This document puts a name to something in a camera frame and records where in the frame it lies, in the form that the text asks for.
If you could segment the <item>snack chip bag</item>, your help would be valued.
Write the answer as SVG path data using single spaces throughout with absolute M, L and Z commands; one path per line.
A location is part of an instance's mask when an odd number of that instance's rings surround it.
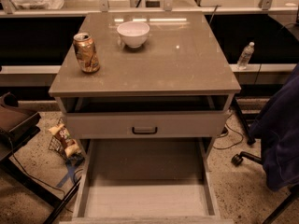
M 63 153 L 67 158 L 81 152 L 80 147 L 75 139 L 73 139 L 63 123 L 49 128 L 52 136 L 60 142 Z

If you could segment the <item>office chair with dark cloth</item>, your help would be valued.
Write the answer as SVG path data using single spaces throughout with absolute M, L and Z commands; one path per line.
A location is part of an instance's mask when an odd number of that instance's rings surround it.
M 261 140 L 261 157 L 241 151 L 232 164 L 247 158 L 261 164 L 271 190 L 291 187 L 291 194 L 263 222 L 272 224 L 299 196 L 299 63 L 250 125 L 249 137 Z

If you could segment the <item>open bottom drawer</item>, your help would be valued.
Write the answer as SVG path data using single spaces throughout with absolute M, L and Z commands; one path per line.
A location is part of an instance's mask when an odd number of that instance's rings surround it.
M 74 214 L 59 224 L 234 224 L 196 138 L 93 140 Z

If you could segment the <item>grey drawer cabinet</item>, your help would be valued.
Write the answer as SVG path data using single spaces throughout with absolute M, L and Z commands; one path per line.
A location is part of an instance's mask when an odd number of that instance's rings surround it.
M 139 48 L 125 45 L 117 27 L 149 26 Z M 81 25 L 92 34 L 98 72 L 80 71 L 69 51 L 50 87 L 63 114 L 120 112 L 227 112 L 240 86 L 200 12 L 91 13 Z M 216 137 L 196 138 L 206 151 Z

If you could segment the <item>white ceramic bowl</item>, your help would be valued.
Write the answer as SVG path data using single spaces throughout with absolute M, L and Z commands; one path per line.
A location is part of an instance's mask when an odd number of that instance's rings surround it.
M 117 27 L 117 32 L 125 45 L 139 48 L 147 41 L 150 27 L 142 21 L 127 21 Z

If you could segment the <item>dented gold soda can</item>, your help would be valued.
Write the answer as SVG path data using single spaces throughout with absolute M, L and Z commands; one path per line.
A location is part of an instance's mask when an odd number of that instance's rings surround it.
M 73 47 L 80 69 L 85 73 L 95 73 L 100 69 L 95 44 L 88 32 L 81 32 L 73 37 Z

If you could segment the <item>dark brown tray stand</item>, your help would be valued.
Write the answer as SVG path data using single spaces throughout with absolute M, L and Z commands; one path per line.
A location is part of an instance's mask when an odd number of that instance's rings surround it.
M 18 100 L 12 93 L 8 92 L 0 97 L 0 168 L 56 208 L 61 200 L 42 188 L 9 159 L 39 133 L 40 129 L 37 127 L 39 120 L 39 113 L 19 107 Z

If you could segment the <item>clear plastic water bottle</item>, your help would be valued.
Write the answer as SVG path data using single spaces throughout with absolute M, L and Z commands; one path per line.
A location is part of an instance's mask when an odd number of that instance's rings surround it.
M 247 68 L 247 65 L 249 63 L 249 60 L 254 52 L 254 42 L 249 42 L 244 48 L 243 51 L 237 61 L 237 68 L 239 70 L 245 70 Z

